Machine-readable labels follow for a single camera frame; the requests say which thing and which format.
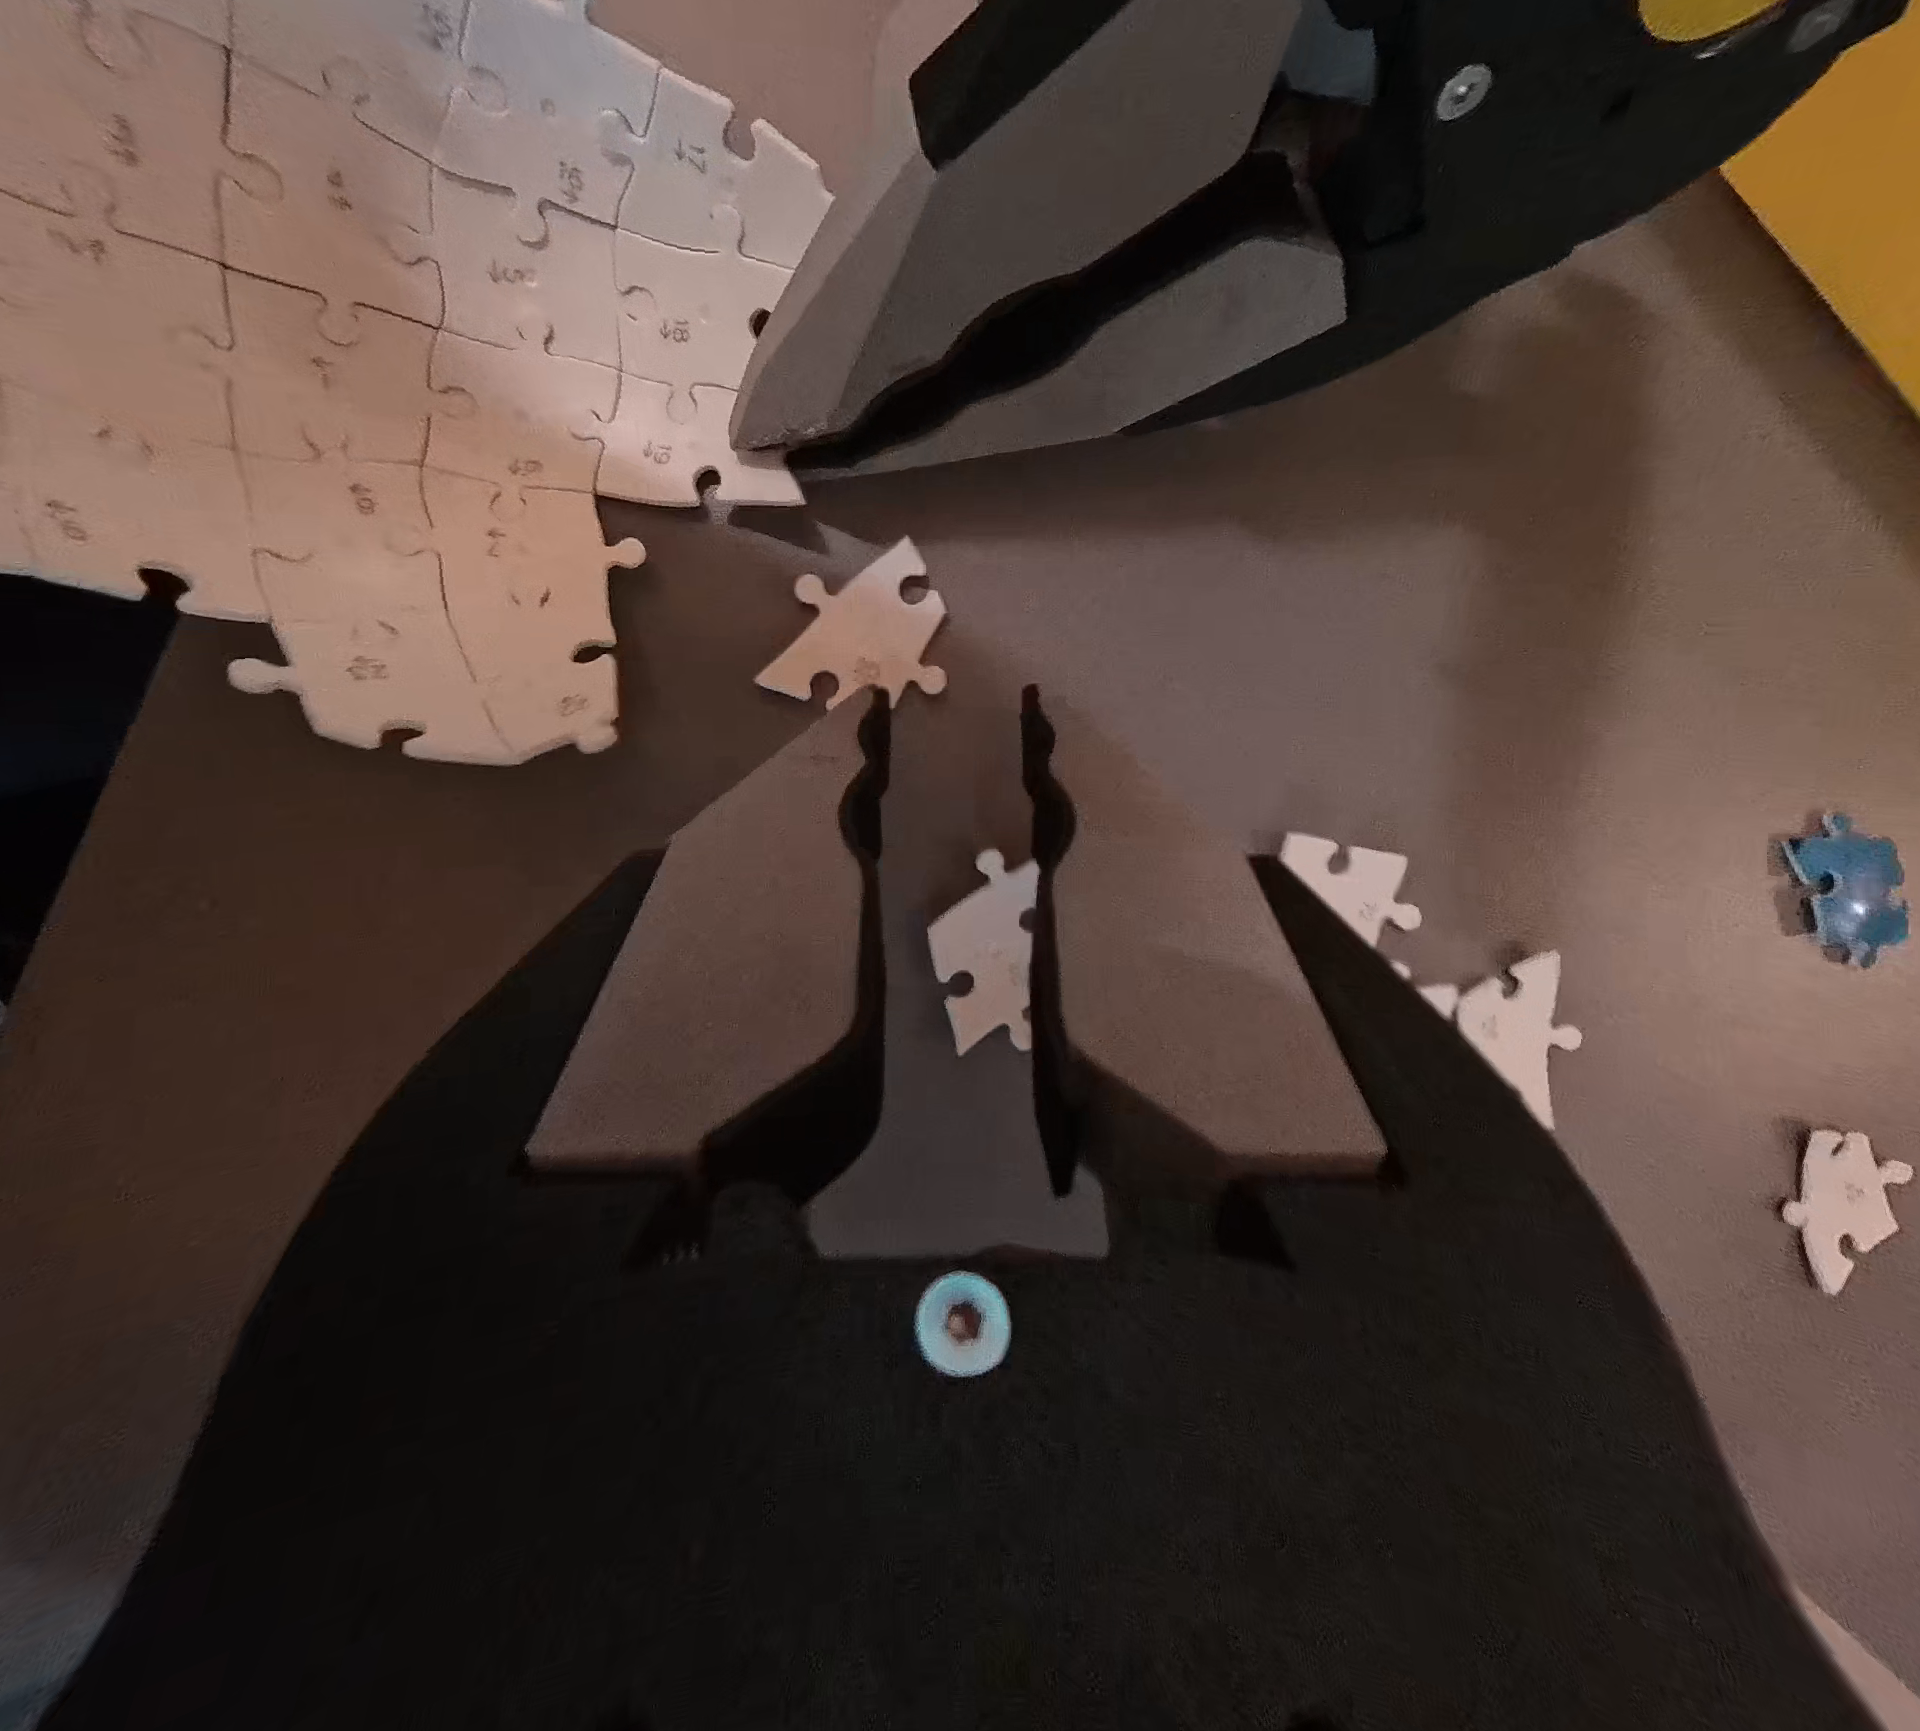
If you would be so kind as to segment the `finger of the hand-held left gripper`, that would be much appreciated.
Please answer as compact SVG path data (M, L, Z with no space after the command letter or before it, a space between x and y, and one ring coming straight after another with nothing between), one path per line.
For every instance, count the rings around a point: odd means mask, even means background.
M850 430L1001 293L1062 277L1258 144L1301 0L896 0L872 144L788 272L727 443Z
M797 471L940 470L1122 431L1345 319L1345 255L1283 144L1131 235L1001 293L947 357L890 372L850 430L788 443Z

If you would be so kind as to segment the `person's dark-clothed torso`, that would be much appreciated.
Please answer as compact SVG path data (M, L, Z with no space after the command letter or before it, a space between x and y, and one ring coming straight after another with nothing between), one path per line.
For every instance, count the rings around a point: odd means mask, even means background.
M0 580L0 1004L11 1004L113 755L168 656L181 580L131 594Z

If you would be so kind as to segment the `blue puzzle piece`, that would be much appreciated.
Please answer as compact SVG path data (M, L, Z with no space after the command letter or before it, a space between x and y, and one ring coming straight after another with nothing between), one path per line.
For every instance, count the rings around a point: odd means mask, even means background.
M1884 946L1907 941L1907 864L1894 838L1861 827L1837 807L1819 807L1805 838L1779 840L1796 893L1805 899L1811 941L1845 963L1876 968Z

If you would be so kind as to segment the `partly built puzzle ball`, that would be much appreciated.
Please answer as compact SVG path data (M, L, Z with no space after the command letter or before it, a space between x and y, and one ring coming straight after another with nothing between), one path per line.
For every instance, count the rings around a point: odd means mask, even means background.
M588 7L9 0L9 573L277 626L349 749L610 749L605 502L802 502L727 400L830 185Z

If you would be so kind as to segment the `yellow plastic bin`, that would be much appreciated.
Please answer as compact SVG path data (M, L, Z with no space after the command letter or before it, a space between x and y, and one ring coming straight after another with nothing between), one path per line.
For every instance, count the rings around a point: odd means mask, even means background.
M1920 7L1845 46L1720 173L1920 408Z

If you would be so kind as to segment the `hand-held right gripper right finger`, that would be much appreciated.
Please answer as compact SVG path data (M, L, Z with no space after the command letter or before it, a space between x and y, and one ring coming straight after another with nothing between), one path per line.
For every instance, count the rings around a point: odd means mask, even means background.
M1028 1094L1041 1173L1223 1199L1371 1173L1382 1135L1252 853L1041 687L1018 702L1038 928Z

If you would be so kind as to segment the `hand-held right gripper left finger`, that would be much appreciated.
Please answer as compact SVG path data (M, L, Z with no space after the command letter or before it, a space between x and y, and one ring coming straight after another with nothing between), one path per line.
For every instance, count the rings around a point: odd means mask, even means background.
M890 702L858 696L686 818L526 1135L533 1172L820 1199L883 1116Z

